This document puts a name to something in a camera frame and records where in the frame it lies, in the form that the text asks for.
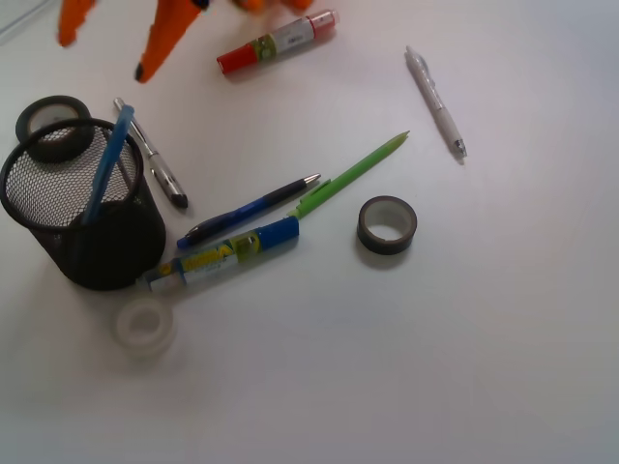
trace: red glue stick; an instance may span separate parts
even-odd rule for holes
[[[336,10],[324,10],[291,22],[271,34],[220,56],[217,61],[224,74],[233,73],[247,66],[273,60],[281,53],[309,44],[331,32],[338,23],[339,14]]]

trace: black masking tape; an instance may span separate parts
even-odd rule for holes
[[[36,131],[58,121],[90,119],[84,103],[73,97],[55,96],[35,101],[23,110],[15,124],[15,134],[23,143]],[[33,160],[63,162],[78,157],[90,147],[95,138],[95,128],[70,128],[53,132],[28,149]]]
[[[374,235],[370,228],[386,225],[397,230],[399,237],[382,238]],[[372,198],[361,209],[357,236],[368,250],[385,256],[399,254],[413,243],[417,231],[415,210],[403,200],[393,196]]]

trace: blue pen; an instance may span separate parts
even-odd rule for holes
[[[82,225],[91,223],[99,215],[99,209],[101,208],[101,202],[103,196],[107,190],[107,184],[112,175],[114,165],[120,159],[120,154],[123,152],[125,146],[125,139],[129,134],[129,127],[133,119],[135,110],[131,106],[125,105],[118,117],[118,121],[114,126],[112,135],[109,137],[105,151],[101,157],[97,172],[95,173],[95,179],[93,180],[93,192],[88,200],[86,211],[81,220]]]
[[[239,208],[236,211],[208,219],[207,221],[196,225],[187,233],[185,237],[179,240],[176,245],[180,249],[187,249],[196,246],[201,242],[220,234],[225,229],[243,222],[258,213],[281,203],[283,200],[290,198],[296,193],[303,191],[309,184],[317,181],[318,179],[320,179],[320,174],[314,174],[313,176],[306,177],[305,179],[301,179],[300,181],[293,182],[288,186],[272,191],[268,195],[263,196],[262,198],[255,200],[253,203],[250,203],[243,208]]]

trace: mesh cup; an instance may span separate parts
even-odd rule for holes
[[[81,224],[113,128],[97,119],[47,126],[17,147],[0,173],[0,201],[7,213],[30,230],[65,276],[92,290],[134,284],[157,265],[165,248],[165,225],[130,136],[113,168],[99,217]],[[58,153],[63,140],[74,141],[80,134],[93,137],[81,153],[41,161],[45,147]]]

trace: glue stick cap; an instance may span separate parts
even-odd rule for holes
[[[289,240],[299,237],[299,220],[295,217],[287,217],[266,227],[255,230],[260,239],[262,250],[276,247]]]
[[[233,73],[245,66],[255,65],[258,62],[258,56],[255,54],[250,43],[237,48],[230,53],[220,56],[217,59],[221,67],[221,72],[224,74]]]
[[[308,16],[313,33],[316,38],[333,31],[339,24],[339,13],[337,10],[323,10]]]

